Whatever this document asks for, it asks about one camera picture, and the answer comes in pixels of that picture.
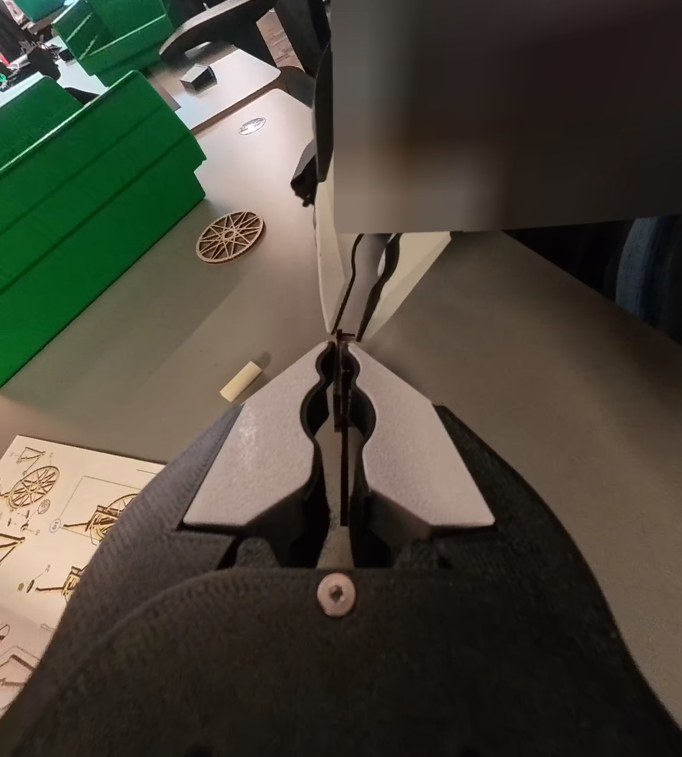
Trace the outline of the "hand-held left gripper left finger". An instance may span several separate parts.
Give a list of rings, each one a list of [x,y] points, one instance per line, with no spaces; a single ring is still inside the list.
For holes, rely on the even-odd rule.
[[[335,344],[320,343],[241,404],[184,528],[259,537],[278,559],[320,557],[330,511],[317,431],[335,361]]]

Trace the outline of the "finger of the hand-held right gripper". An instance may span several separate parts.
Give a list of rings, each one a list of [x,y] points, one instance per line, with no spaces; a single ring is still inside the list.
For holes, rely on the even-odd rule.
[[[358,234],[337,232],[334,215],[334,178],[317,185],[314,230],[317,246],[320,303],[327,332],[336,330],[338,314],[352,280],[352,250]]]
[[[370,290],[358,342],[373,337],[396,313],[417,283],[447,248],[451,232],[394,234],[384,248],[383,268]]]

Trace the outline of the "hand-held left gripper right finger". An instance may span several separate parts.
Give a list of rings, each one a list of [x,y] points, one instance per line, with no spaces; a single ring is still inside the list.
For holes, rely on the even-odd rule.
[[[495,516],[429,398],[348,346],[348,417],[362,437],[348,506],[354,559],[492,528]]]

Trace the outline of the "white wax stick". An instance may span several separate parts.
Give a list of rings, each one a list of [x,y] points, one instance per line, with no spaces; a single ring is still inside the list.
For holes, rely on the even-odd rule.
[[[251,385],[262,375],[263,369],[254,361],[249,361],[235,376],[220,390],[223,400],[234,403],[239,400]]]

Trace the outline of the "thin dark wooden model part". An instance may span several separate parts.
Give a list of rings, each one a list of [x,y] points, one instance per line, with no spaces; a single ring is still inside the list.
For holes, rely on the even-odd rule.
[[[336,363],[333,381],[333,412],[334,430],[340,435],[340,485],[339,485],[339,525],[349,525],[349,443],[348,432],[351,426],[349,414],[351,403],[351,380],[353,368],[351,356],[348,353],[348,342],[352,334],[337,328],[334,332],[336,338]]]

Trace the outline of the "round wooden spoked wheel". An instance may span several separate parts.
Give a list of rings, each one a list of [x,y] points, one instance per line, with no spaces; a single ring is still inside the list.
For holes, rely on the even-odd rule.
[[[257,213],[227,213],[210,223],[199,235],[195,253],[205,263],[232,262],[257,244],[264,228],[264,221]]]

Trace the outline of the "black table base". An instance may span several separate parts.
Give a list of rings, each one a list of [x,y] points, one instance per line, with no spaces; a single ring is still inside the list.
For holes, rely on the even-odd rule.
[[[258,21],[274,9],[276,1],[225,1],[180,25],[159,50],[165,62],[174,62],[199,45],[223,42],[252,57],[277,66],[258,28]]]

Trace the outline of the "far green foam blocks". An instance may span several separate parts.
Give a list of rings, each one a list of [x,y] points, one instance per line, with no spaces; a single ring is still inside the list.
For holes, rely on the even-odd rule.
[[[52,23],[76,62],[105,86],[161,60],[174,25],[162,1],[79,1]]]

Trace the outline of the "illustrated instruction booklet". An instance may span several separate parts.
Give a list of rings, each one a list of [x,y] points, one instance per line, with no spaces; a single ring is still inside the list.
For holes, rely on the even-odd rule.
[[[163,463],[17,436],[0,459],[0,718],[83,570]]]

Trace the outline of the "person's blue jeans leg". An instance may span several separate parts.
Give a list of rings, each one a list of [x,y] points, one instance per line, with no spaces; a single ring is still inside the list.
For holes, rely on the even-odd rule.
[[[635,220],[620,253],[615,302],[682,337],[682,214]]]

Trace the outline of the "green foam block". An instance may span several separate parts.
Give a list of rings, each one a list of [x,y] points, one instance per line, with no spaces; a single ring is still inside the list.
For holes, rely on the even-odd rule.
[[[0,104],[0,388],[204,199],[204,161],[137,71]]]

